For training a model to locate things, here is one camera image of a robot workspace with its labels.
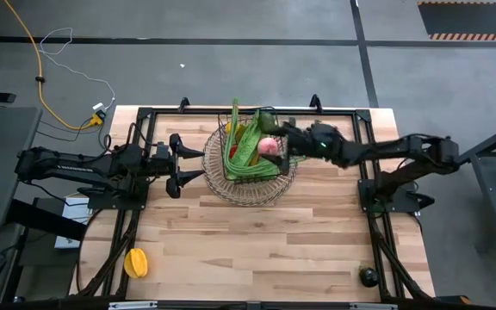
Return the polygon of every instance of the wooden table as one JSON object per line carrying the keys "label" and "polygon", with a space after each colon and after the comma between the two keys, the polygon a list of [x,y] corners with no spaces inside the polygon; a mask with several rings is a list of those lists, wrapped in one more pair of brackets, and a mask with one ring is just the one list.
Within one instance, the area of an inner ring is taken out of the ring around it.
{"label": "wooden table", "polygon": [[[110,129],[113,144],[125,142],[137,109],[116,108]],[[376,140],[397,139],[393,110],[370,111]],[[349,118],[318,118],[353,139]],[[299,127],[305,127],[315,116],[296,119]],[[180,133],[187,147],[202,150],[216,128],[215,115],[160,115],[154,141],[167,144],[171,133]],[[382,160],[381,168],[391,171],[399,162]],[[180,164],[185,171],[200,169],[201,159]],[[358,206],[359,178],[357,167],[341,170],[310,159],[300,164],[291,188],[265,208],[230,205],[213,194],[203,177],[189,183],[181,199],[171,199],[164,190],[165,178],[157,180],[141,213],[136,239],[136,247],[148,257],[149,272],[129,282],[127,298],[378,301],[378,289],[365,288],[357,275],[360,266],[374,267],[368,223]],[[82,285],[109,254],[115,216],[115,211],[101,212],[87,232],[80,260]],[[406,214],[391,217],[400,261],[420,287],[434,295],[419,226]],[[393,294],[385,257],[384,266]],[[113,292],[120,273],[121,261],[116,265]]]}

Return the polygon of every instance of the concrete floor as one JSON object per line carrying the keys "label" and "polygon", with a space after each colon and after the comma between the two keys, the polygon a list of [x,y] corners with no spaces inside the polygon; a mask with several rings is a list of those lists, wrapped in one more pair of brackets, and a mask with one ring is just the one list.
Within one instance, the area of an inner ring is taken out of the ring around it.
{"label": "concrete floor", "polygon": [[[75,35],[90,37],[356,38],[349,0],[13,3],[38,36],[73,27]],[[367,40],[428,40],[415,1],[359,0],[359,6]],[[2,3],[0,35],[23,35]],[[247,104],[305,106],[317,93],[326,106],[369,106],[356,46],[70,45],[57,60],[108,80],[117,104],[178,104],[183,96],[192,104],[229,104],[239,96]],[[448,134],[464,152],[496,132],[496,49],[371,47],[369,61],[379,106],[394,109],[401,134]],[[0,91],[17,94],[16,106],[40,106],[36,71],[29,44],[0,43]],[[94,104],[109,101],[106,86],[87,83],[46,59],[44,72],[46,101],[73,124],[82,122]],[[56,125],[47,113],[43,119]],[[66,135],[45,125],[40,130]],[[38,135],[34,145],[100,151],[91,134],[74,143]],[[467,295],[477,304],[496,306],[496,251],[478,255],[474,250],[474,243],[490,233],[491,223],[471,167],[419,183],[421,192],[436,198],[423,211],[422,222],[437,295]],[[59,180],[43,184],[57,195],[77,187]],[[17,196],[31,201],[45,195],[20,186]],[[28,292],[41,298],[64,294],[59,289],[54,294],[47,286],[40,288],[43,293]]]}

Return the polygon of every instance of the black rubber mat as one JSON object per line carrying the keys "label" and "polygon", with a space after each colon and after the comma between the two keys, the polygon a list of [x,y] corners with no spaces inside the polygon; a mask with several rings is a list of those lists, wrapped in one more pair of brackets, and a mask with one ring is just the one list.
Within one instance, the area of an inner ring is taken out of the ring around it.
{"label": "black rubber mat", "polygon": [[496,40],[496,3],[420,2],[432,40]]}

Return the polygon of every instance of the white cable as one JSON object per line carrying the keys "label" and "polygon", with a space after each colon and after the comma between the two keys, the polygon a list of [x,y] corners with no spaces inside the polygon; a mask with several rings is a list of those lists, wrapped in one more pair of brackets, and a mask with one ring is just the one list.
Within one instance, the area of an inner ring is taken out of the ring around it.
{"label": "white cable", "polygon": [[[46,52],[45,49],[43,48],[43,42],[51,35],[51,34],[54,34],[58,31],[63,31],[63,30],[70,30],[70,39],[68,40],[68,42],[66,42],[58,52],[56,53],[50,53],[50,52]],[[99,78],[92,78],[92,77],[88,77],[85,73],[82,73],[80,71],[75,71],[73,69],[71,69],[69,66],[67,65],[62,65],[62,64],[59,64],[58,62],[55,61],[55,59],[51,58],[51,56],[49,55],[59,55],[60,53],[62,53],[62,51],[65,50],[66,46],[69,45],[71,42],[72,42],[72,32],[73,32],[73,29],[70,28],[70,27],[67,27],[67,28],[60,28],[60,29],[56,29],[56,30],[53,30],[52,32],[50,32],[49,34],[47,34],[45,36],[45,38],[43,38],[43,40],[41,40],[40,42],[40,50],[39,52],[42,53],[45,57],[47,57],[49,60],[51,60],[55,65],[59,66],[59,67],[63,67],[63,68],[66,68],[68,71],[72,72],[72,73],[76,73],[76,74],[79,74],[81,76],[83,76],[84,78],[87,78],[88,80],[90,81],[93,81],[93,82],[99,82],[99,83],[105,83],[107,86],[108,86],[108,89],[110,91],[112,91],[112,99],[110,100],[110,104],[108,106],[105,106],[104,109],[105,111],[110,109],[110,107],[112,107],[112,105],[114,104],[114,102],[116,101],[116,94],[114,93],[114,90],[112,89],[112,86],[110,86],[109,82],[105,81],[105,80],[102,80],[102,79],[99,79]]]}

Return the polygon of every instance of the orange striped tape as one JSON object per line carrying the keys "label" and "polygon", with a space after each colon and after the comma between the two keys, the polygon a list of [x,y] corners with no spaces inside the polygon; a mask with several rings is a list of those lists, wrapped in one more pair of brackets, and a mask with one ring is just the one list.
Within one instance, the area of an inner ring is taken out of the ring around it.
{"label": "orange striped tape", "polygon": [[418,5],[422,4],[496,4],[496,2],[472,2],[472,1],[420,1]]}
{"label": "orange striped tape", "polygon": [[496,40],[496,34],[429,34],[432,40]]}

